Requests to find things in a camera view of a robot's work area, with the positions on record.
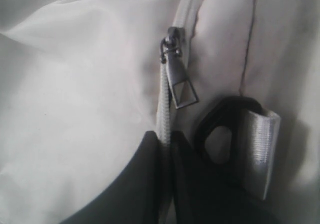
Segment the zipper slider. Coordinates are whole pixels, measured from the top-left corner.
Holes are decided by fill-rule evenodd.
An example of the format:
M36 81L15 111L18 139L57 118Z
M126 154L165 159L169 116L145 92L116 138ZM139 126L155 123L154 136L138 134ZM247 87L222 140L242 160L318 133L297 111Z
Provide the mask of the zipper slider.
M181 43L185 38L185 30L183 28L171 27L168 30L168 35L161 42L161 63L166 64L166 73L174 100L176 109L188 107L199 102L195 88L193 87L186 67L182 61ZM177 85L187 83L191 89L191 99L181 101L177 95Z

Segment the zipper pull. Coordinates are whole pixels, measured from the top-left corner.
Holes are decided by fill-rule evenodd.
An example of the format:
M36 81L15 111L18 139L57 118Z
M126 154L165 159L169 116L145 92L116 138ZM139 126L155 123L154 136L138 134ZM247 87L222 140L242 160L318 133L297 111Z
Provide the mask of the zipper pull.
M184 32L183 28L169 28L168 35L162 40L160 49L161 63L166 64L166 73L176 109L188 107L199 102L195 88L188 77L186 67L182 61L181 42L185 38ZM190 100L182 102L177 95L177 85L183 83L189 85L192 96Z

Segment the white zipper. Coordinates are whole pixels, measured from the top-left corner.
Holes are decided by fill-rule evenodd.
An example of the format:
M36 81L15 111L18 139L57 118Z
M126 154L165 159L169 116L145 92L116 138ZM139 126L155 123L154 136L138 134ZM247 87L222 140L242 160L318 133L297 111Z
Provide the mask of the white zipper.
M159 207L159 223L165 224L172 200L171 189L171 120L174 121L177 109L197 103L198 96L187 75L190 42L194 32L196 17L203 0L181 0L173 26L161 42L160 94L157 112L157 135L162 143L162 188ZM189 84L193 98L180 102L184 84ZM170 90L176 109L170 112Z

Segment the black fabric panel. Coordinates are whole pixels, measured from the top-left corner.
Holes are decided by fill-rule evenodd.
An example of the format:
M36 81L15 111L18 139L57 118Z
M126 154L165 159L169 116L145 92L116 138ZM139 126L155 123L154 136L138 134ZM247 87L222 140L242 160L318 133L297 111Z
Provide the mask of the black fabric panel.
M161 178L159 148L155 132L146 132L134 157L118 178L61 224L157 224Z
M172 135L172 158L179 224L279 224L244 190L209 169L180 132Z

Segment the white fabric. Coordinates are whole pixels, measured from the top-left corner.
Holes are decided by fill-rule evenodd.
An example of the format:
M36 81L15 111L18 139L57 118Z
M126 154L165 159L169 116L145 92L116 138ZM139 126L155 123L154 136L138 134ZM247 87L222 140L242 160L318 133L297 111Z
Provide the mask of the white fabric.
M0 0L0 223L56 224L120 173L155 129L159 47L180 0ZM200 103L238 95L253 0L204 0L189 73ZM257 0L244 93L282 116L267 204L319 208L319 0Z

